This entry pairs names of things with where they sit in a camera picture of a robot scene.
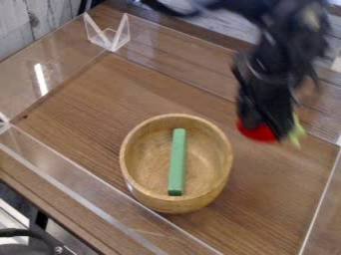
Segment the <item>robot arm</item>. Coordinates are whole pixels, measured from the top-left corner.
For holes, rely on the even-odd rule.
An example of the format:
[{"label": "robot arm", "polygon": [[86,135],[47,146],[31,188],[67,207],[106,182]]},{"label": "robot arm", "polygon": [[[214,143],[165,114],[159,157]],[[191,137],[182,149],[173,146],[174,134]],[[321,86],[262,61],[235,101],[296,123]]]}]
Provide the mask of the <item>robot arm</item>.
[{"label": "robot arm", "polygon": [[197,16],[201,8],[226,9],[258,26],[258,44],[250,53],[237,54],[233,67],[239,81],[238,129],[263,141],[289,137],[297,124],[292,92],[306,76],[318,83],[312,62],[326,49],[326,1],[195,0],[198,8],[189,13],[157,0],[142,2],[178,17]]}]

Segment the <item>wood grain surface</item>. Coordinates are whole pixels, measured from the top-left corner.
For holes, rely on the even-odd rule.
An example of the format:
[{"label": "wood grain surface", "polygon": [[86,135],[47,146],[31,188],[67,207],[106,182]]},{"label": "wood grain surface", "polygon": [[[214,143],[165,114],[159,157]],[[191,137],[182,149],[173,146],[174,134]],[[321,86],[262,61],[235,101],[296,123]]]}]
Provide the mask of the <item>wood grain surface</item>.
[{"label": "wood grain surface", "polygon": [[[106,5],[94,15],[107,27],[116,22],[118,12]],[[128,46],[131,51],[124,48],[119,52],[122,57],[103,55],[16,125],[128,192],[119,149],[130,130],[161,114],[205,117],[225,131],[235,151],[230,181],[213,205],[167,218],[226,254],[296,254],[338,148],[313,136],[302,142],[301,150],[246,140],[234,127],[235,80],[227,69],[233,53],[175,32],[159,32],[152,58],[151,42],[142,50],[147,39],[143,35]],[[322,90],[324,101],[305,110],[302,117],[316,133],[333,140],[341,127],[340,89],[324,85]],[[72,212],[72,208],[64,211],[68,215]]]},{"label": "wood grain surface", "polygon": [[235,131],[231,102],[112,54],[17,125],[127,192],[119,168],[123,139],[143,120],[170,113],[213,121],[235,151],[218,201],[170,220],[223,253],[297,252],[337,152],[325,141],[310,136],[302,150],[250,142]]}]

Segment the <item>yellow-green tip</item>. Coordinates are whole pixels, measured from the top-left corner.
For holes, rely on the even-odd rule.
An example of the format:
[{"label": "yellow-green tip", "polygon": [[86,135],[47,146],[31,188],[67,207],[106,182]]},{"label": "yellow-green tip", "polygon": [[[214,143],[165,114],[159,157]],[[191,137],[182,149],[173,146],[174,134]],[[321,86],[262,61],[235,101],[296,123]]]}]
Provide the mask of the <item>yellow-green tip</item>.
[{"label": "yellow-green tip", "polygon": [[296,147],[301,148],[300,138],[302,136],[306,136],[306,131],[300,123],[300,119],[297,115],[293,115],[293,121],[294,121],[294,126],[293,126],[292,132],[289,133],[288,138],[292,144]]}]

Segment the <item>green block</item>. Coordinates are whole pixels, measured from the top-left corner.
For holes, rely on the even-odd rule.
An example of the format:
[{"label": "green block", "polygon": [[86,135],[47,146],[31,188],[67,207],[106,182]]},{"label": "green block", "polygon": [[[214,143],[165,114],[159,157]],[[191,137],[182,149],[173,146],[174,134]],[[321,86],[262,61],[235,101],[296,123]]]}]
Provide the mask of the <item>green block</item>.
[{"label": "green block", "polygon": [[175,128],[173,130],[171,155],[170,155],[170,178],[169,178],[170,196],[183,195],[185,168],[186,168],[186,130],[183,128]]}]

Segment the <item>red object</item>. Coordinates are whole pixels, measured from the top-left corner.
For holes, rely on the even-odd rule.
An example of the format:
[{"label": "red object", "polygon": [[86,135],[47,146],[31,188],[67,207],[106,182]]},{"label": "red object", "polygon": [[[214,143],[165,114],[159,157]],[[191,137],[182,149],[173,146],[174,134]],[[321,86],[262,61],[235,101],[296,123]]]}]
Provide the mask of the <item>red object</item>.
[{"label": "red object", "polygon": [[246,129],[242,126],[242,121],[237,120],[237,128],[239,132],[250,139],[262,141],[262,142],[276,142],[277,138],[276,135],[267,126],[267,124],[261,124],[257,128],[254,129]]}]

